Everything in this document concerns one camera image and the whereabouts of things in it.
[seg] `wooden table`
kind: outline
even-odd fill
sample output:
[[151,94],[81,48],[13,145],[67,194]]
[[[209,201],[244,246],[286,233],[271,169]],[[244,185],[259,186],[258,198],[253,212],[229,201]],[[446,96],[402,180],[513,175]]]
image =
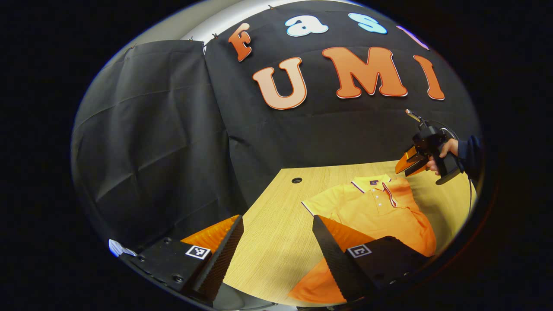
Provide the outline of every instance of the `wooden table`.
[[[404,173],[395,174],[396,163],[282,169],[244,214],[244,234],[223,280],[225,284],[270,302],[321,306],[287,296],[323,258],[311,231],[313,217],[301,201],[335,185],[349,183],[354,177],[388,174],[392,179],[405,178]],[[296,177],[303,181],[292,183]],[[436,234],[436,253],[457,234],[469,208],[469,182],[465,174],[440,186],[435,184],[438,178],[431,171],[407,177],[416,203]],[[471,187],[474,202],[476,191]]]

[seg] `dark sleeve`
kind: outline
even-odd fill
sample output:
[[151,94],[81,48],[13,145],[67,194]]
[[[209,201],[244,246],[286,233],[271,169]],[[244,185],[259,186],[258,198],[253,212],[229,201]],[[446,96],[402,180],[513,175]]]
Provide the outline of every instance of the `dark sleeve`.
[[475,136],[467,141],[459,141],[458,158],[461,172],[467,173],[473,180],[478,179],[482,167],[482,145]]

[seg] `orange polo shirt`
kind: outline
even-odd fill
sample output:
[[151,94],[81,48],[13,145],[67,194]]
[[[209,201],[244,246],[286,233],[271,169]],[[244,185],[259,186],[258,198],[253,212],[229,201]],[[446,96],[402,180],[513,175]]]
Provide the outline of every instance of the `orange polo shirt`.
[[[312,215],[332,219],[371,238],[394,236],[425,256],[436,251],[432,226],[404,178],[392,180],[386,174],[357,177],[301,203]],[[288,296],[311,303],[346,302],[324,258]]]

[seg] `human hand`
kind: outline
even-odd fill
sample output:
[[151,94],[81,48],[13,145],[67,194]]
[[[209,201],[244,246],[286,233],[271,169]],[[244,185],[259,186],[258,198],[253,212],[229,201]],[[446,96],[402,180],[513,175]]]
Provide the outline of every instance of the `human hand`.
[[[447,155],[448,151],[450,151],[455,156],[457,156],[458,150],[459,150],[459,142],[453,138],[450,138],[450,140],[448,140],[442,147],[440,158],[444,158]],[[433,156],[430,156],[430,161],[426,163],[426,166],[429,167],[432,172],[436,172],[436,175],[440,175],[440,172],[438,172],[438,166],[436,165],[436,161],[434,160]]]

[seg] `fisheye lens view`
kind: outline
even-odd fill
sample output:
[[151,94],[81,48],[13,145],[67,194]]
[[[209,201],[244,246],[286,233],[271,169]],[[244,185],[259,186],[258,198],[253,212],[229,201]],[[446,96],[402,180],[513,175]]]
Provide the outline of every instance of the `fisheye lens view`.
[[207,0],[128,38],[71,137],[106,252],[204,310],[352,310],[416,285],[486,177],[465,83],[411,31],[353,1]]

